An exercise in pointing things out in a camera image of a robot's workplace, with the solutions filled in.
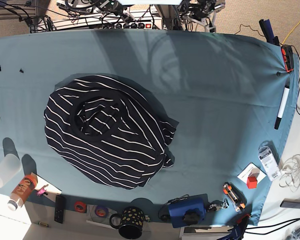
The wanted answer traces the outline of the navy white striped t-shirt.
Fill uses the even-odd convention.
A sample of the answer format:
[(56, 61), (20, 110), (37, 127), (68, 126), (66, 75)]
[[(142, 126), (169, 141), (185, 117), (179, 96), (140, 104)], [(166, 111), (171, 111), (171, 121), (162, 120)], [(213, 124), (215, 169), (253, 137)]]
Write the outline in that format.
[(50, 94), (43, 116), (47, 144), (97, 184), (132, 190), (174, 165), (178, 123), (114, 77), (72, 80)]

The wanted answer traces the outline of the teal tablecloth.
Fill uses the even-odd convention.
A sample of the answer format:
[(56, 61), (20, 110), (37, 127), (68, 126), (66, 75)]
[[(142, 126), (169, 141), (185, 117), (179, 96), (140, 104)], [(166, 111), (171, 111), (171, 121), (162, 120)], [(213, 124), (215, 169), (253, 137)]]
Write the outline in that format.
[[(174, 165), (132, 190), (93, 182), (51, 147), (44, 110), (50, 94), (88, 75), (115, 77), (140, 91), (161, 116), (178, 122)], [(115, 210), (134, 205), (157, 220), (166, 201), (189, 194), (224, 198), (230, 182), (256, 225), (271, 182), (249, 190), (237, 178), (260, 165), (258, 149), (281, 157), (295, 115), (298, 71), (284, 72), (278, 46), (232, 35), (164, 30), (69, 30), (0, 38), (0, 161), (25, 158), (26, 171), (59, 188), (67, 207), (86, 200)], [(289, 95), (274, 129), (285, 85)]]

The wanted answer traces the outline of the blue box with knob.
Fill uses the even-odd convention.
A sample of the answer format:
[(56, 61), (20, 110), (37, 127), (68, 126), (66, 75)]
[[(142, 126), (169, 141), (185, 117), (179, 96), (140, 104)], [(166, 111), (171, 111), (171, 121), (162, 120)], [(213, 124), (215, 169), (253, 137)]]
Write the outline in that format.
[(201, 223), (206, 216), (206, 208), (202, 198), (187, 198), (168, 206), (173, 228), (181, 228)]

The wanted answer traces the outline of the purple tape roll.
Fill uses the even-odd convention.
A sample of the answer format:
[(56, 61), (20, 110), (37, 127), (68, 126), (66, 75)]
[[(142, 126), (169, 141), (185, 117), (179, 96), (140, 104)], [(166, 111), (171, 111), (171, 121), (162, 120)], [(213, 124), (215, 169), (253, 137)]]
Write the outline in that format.
[(101, 205), (96, 205), (94, 213), (99, 218), (107, 218), (109, 215), (109, 209)]

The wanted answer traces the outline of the black mug yellow pattern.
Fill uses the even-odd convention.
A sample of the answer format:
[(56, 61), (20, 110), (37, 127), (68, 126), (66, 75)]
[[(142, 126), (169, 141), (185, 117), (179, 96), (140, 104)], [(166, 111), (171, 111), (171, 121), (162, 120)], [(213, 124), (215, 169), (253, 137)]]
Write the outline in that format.
[(109, 218), (110, 226), (127, 240), (136, 240), (142, 236), (144, 221), (144, 212), (135, 206), (126, 207), (122, 213), (112, 214)]

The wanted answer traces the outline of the orange tape roll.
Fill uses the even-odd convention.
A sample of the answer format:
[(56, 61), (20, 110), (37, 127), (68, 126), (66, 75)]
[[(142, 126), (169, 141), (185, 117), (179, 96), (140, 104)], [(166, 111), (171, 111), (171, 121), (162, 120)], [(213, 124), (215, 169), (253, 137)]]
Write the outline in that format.
[(76, 201), (74, 203), (74, 210), (78, 213), (86, 213), (87, 212), (87, 205), (82, 201)]

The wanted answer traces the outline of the metal keyring clip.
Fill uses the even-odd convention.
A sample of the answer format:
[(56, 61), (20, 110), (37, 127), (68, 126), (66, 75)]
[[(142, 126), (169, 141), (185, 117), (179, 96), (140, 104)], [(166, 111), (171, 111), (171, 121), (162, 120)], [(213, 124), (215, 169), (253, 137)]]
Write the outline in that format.
[(207, 207), (207, 212), (217, 212), (222, 209), (227, 209), (229, 207), (229, 203), (227, 199), (219, 202), (213, 202)]

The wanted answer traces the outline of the white paper card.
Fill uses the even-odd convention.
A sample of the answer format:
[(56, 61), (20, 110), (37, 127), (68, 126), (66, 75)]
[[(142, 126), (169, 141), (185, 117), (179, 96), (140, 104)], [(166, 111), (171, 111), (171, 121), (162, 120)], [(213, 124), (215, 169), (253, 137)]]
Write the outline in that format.
[(259, 184), (267, 175), (254, 163), (250, 163), (246, 168), (237, 176), (239, 180), (247, 185), (247, 178), (254, 176), (257, 178), (257, 184)]

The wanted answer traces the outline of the red cube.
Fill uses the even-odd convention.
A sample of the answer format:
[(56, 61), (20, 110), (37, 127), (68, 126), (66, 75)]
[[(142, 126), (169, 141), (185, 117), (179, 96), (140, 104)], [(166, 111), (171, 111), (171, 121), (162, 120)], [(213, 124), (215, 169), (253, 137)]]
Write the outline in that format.
[(258, 185), (258, 180), (255, 176), (249, 176), (246, 181), (248, 189), (256, 189)]

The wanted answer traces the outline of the orange black utility knife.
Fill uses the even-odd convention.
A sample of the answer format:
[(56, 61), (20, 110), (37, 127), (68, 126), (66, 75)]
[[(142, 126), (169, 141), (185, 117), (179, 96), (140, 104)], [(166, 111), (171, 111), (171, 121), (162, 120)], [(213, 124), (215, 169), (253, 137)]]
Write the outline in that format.
[(235, 192), (235, 189), (232, 187), (231, 184), (225, 182), (223, 184), (223, 192), (231, 201), (235, 211), (237, 213), (242, 213), (246, 206), (243, 200), (239, 197), (239, 195)]

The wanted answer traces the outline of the black remote control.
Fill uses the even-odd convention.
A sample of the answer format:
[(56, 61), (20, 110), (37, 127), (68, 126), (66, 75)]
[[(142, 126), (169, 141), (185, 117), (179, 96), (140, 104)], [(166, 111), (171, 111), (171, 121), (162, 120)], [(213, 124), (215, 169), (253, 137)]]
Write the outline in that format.
[(64, 222), (66, 199), (62, 195), (56, 195), (54, 206), (54, 221), (60, 224)]

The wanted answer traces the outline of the white paper sheet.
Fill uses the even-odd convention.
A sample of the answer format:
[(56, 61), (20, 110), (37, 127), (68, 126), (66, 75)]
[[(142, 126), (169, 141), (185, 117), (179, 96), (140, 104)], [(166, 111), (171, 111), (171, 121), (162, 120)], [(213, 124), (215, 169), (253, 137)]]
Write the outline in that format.
[(59, 188), (55, 187), (52, 183), (49, 183), (34, 172), (32, 172), (31, 175), (37, 180), (37, 184), (35, 187), (36, 191), (39, 191), (40, 189), (44, 188), (48, 194), (51, 193), (60, 195), (62, 193), (62, 191)]

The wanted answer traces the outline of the pink toy figure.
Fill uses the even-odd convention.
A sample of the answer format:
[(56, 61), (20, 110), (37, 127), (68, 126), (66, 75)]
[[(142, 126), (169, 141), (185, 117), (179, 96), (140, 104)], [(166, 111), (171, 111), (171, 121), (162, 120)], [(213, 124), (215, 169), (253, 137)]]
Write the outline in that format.
[(40, 197), (40, 196), (43, 196), (43, 195), (47, 196), (47, 195), (48, 195), (48, 192), (47, 192), (47, 187), (48, 187), (48, 186), (49, 186), (48, 184), (42, 186), (42, 187), (37, 191), (36, 195), (39, 196), (39, 197)]

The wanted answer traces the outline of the black white marker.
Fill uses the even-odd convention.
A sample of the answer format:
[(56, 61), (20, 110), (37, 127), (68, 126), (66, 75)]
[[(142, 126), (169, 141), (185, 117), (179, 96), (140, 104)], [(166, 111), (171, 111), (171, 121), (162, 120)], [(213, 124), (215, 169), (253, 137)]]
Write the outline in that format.
[(283, 114), (284, 114), (284, 111), (285, 111), (285, 107), (286, 107), (286, 104), (287, 104), (287, 100), (288, 100), (288, 97), (289, 97), (289, 92), (290, 92), (290, 86), (285, 85), (284, 90), (283, 90), (283, 94), (282, 94), (282, 98), (281, 98), (281, 101), (280, 101), (278, 113), (277, 113), (277, 116), (276, 116), (275, 124), (274, 124), (274, 129), (275, 130), (279, 129), (279, 126), (280, 126), (280, 123), (281, 123), (281, 120), (282, 120), (282, 117), (283, 117)]

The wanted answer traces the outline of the translucent plastic cup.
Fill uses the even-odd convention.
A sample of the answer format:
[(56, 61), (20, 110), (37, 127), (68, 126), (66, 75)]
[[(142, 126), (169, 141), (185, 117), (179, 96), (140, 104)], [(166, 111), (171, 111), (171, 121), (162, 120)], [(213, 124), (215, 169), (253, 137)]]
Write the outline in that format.
[(14, 154), (7, 154), (0, 162), (0, 188), (21, 171), (22, 163)]

